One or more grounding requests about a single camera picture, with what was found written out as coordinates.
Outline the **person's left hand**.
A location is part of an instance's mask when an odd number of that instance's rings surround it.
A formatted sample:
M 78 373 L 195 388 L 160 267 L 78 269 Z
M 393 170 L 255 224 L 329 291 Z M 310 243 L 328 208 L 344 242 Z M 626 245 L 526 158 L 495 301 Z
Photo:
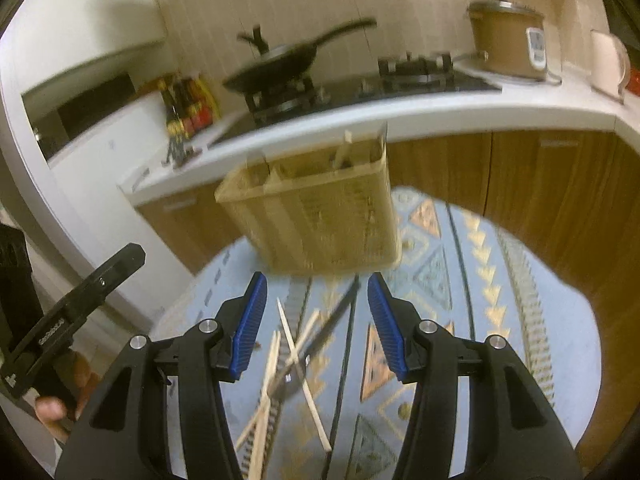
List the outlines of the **person's left hand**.
M 63 426 L 63 420 L 81 415 L 101 380 L 81 353 L 70 350 L 67 355 L 67 361 L 73 364 L 73 380 L 78 391 L 74 416 L 70 416 L 70 410 L 66 404 L 55 396 L 38 396 L 35 400 L 35 413 L 38 420 L 47 428 L 51 436 L 61 443 L 65 443 L 70 436 L 70 430 Z

